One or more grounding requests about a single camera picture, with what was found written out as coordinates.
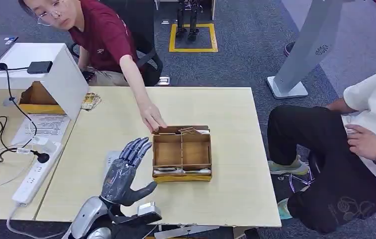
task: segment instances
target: robotic hand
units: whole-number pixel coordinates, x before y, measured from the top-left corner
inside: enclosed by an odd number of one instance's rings
[[[151,148],[148,137],[129,142],[119,158],[110,166],[103,183],[101,198],[112,204],[131,206],[138,200],[151,194],[157,187],[151,182],[147,187],[133,191],[130,186],[135,172],[146,152]]]
[[[151,146],[148,137],[138,138],[125,146],[106,174],[101,195],[91,197],[83,204],[62,239],[111,239],[116,236],[114,228],[118,225],[136,227],[161,219],[154,203],[144,205],[143,214],[139,209],[138,215],[132,217],[125,217],[120,211],[120,205],[131,206],[157,187],[156,182],[151,182],[137,191],[130,188],[137,168]]]

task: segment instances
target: wooden desk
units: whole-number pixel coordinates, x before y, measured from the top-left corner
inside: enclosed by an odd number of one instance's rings
[[[38,221],[71,222],[90,196],[99,195],[106,153],[150,135],[127,87],[91,87],[102,103],[81,111],[46,193]],[[140,204],[154,201],[159,224],[280,227],[276,198],[250,88],[148,88],[168,125],[208,125],[211,182],[159,184]],[[152,151],[144,157],[134,190],[152,181]]]
[[[13,95],[18,95],[21,91],[13,91]],[[7,90],[0,90],[0,116],[7,116],[8,122],[3,134],[4,142],[7,146],[10,145],[11,140],[15,136],[16,131],[22,124],[24,120],[24,116],[15,106],[4,107],[2,102],[4,99],[8,98],[8,91]],[[68,125],[68,129],[65,133],[65,136],[62,140],[62,143],[65,144],[74,122],[70,122]],[[33,156],[30,155],[18,155],[15,153],[6,153],[4,155],[5,161],[0,163],[0,183],[5,182],[15,175],[17,175],[24,167],[27,167],[32,160]],[[12,200],[12,196],[20,186],[21,182],[23,181],[24,177],[26,176],[27,171],[23,172],[20,177],[17,179],[0,186],[0,219],[7,219],[11,210],[14,208],[15,203]],[[47,176],[46,180],[42,184],[39,192],[36,194],[35,198],[33,199],[32,203],[27,206],[26,208],[20,208],[17,210],[14,219],[17,220],[34,220],[35,215],[39,209],[40,203],[44,197],[46,189],[50,183],[50,180],[53,175],[53,170]]]

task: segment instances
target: paper document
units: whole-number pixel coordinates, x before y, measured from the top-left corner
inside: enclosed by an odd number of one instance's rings
[[[37,136],[48,138],[53,142],[62,141],[62,137],[70,122],[70,118],[66,115],[29,114],[28,116],[37,126]],[[25,144],[33,136],[34,126],[30,120],[25,118],[11,144]]]

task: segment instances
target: woman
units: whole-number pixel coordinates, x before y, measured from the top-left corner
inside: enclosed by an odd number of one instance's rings
[[[98,0],[18,0],[39,24],[67,30],[79,44],[78,67],[95,69],[90,85],[130,86],[141,118],[150,132],[166,127],[151,102],[140,70],[131,32],[119,16]]]

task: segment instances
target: white kiosk stand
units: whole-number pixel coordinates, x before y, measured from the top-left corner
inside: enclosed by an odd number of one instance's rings
[[[276,76],[268,77],[276,99],[308,95],[301,80],[333,49],[344,2],[313,0],[299,38]]]
[[[5,63],[10,69],[28,67],[33,61],[52,61],[53,65],[46,74],[32,75],[26,70],[9,71],[11,89],[27,90],[34,81],[39,81],[64,112],[76,120],[89,86],[66,45],[16,43],[0,59],[0,63]],[[5,71],[0,71],[0,89],[8,89]]]

